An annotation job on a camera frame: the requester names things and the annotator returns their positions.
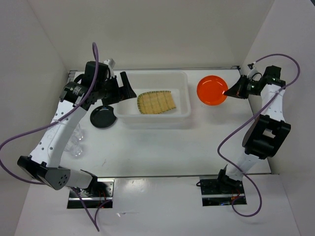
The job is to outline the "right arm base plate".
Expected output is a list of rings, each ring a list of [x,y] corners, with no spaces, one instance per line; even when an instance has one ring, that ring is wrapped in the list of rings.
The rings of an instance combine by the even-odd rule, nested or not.
[[[237,187],[219,187],[217,178],[200,177],[195,184],[200,188],[203,207],[246,205],[247,200],[242,182]]]

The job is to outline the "woven bamboo tray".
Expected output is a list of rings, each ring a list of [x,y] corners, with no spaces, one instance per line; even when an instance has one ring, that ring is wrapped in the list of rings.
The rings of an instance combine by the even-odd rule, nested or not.
[[[137,107],[143,115],[162,114],[176,109],[171,91],[149,91],[137,97]]]

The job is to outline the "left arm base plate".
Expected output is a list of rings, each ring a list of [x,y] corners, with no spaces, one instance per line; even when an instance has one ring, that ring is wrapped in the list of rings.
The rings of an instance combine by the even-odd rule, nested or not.
[[[66,208],[83,208],[78,195],[82,198],[87,208],[112,208],[115,180],[113,178],[100,178],[98,182],[101,183],[102,187],[94,193],[89,193],[88,191],[80,188],[75,188],[77,194],[73,190],[70,190]]]

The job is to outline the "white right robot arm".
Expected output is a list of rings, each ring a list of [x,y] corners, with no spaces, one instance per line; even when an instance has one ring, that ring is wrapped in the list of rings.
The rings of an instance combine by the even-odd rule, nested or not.
[[[253,78],[257,73],[256,69],[251,69],[249,75],[242,75],[234,86],[224,92],[226,96],[240,99],[259,95],[263,108],[243,138],[244,153],[236,165],[226,165],[219,172],[216,189],[224,194],[235,191],[244,174],[255,164],[273,157],[291,130],[291,125],[283,116],[283,86],[286,82],[281,80],[281,68],[268,66],[261,78],[255,81]]]

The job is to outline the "orange plastic plate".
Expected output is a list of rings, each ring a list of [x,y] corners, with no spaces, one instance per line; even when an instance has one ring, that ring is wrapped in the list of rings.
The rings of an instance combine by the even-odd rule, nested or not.
[[[228,90],[224,79],[216,75],[209,75],[202,78],[196,89],[199,100],[209,106],[217,106],[223,103],[227,96],[224,93]]]

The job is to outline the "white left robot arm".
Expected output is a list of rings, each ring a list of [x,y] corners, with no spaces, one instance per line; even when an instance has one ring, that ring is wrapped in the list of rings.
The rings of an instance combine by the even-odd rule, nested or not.
[[[67,83],[60,95],[54,118],[39,144],[28,156],[20,156],[17,164],[29,176],[55,190],[79,188],[86,196],[105,189],[97,176],[84,170],[71,170],[60,165],[63,151],[79,121],[98,100],[111,105],[135,98],[125,72],[120,73],[119,86],[113,72],[115,62],[86,63],[85,72]]]

